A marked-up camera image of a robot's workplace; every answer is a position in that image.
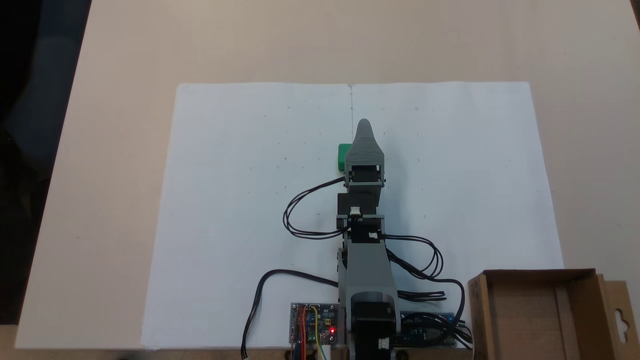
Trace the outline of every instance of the open cardboard box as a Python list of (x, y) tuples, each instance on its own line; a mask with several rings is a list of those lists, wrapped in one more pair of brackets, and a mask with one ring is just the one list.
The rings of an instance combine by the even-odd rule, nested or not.
[(485, 270), (468, 288), (477, 360), (640, 359), (627, 284), (595, 269)]

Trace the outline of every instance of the table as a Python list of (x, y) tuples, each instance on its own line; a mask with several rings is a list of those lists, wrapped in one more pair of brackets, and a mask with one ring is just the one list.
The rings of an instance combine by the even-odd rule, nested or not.
[(94, 0), (16, 345), (140, 348), (180, 83), (529, 81), (567, 267), (640, 307), (628, 0)]

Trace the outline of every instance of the electronic board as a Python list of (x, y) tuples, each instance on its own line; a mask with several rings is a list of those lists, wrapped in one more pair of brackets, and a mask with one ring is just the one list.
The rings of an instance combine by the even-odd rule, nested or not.
[(316, 343), (316, 312), (317, 333), (321, 345), (344, 344), (344, 309), (339, 309), (338, 304), (300, 304), (292, 303), (289, 315), (289, 342), (300, 341), (301, 319), (304, 316), (304, 330), (307, 344)]

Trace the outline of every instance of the paper sheet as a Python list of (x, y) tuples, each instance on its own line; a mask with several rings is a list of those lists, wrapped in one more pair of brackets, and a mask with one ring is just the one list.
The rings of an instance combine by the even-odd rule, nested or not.
[[(385, 153), (378, 209), (387, 232), (424, 236), (445, 259), (442, 277), (466, 285), (486, 268), (562, 268), (527, 83), (181, 85), (158, 216), (143, 322), (148, 348), (238, 347), (260, 277), (288, 268), (337, 280), (339, 238), (302, 240), (282, 226), (298, 193), (340, 176), (337, 147), (371, 121)], [(335, 228), (339, 185), (308, 196), (291, 221)], [(425, 245), (389, 241), (428, 262)], [(418, 281), (394, 265), (402, 290)], [(291, 302), (335, 302), (337, 290), (287, 275), (267, 281), (249, 347), (288, 347)], [(468, 305), (463, 319), (468, 320)]]

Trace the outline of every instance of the green cube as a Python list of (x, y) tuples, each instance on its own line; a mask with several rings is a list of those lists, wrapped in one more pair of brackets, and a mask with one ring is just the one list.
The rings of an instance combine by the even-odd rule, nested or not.
[(350, 143), (342, 143), (338, 145), (338, 171), (344, 172), (344, 161), (347, 158), (347, 152), (349, 152), (350, 148)]

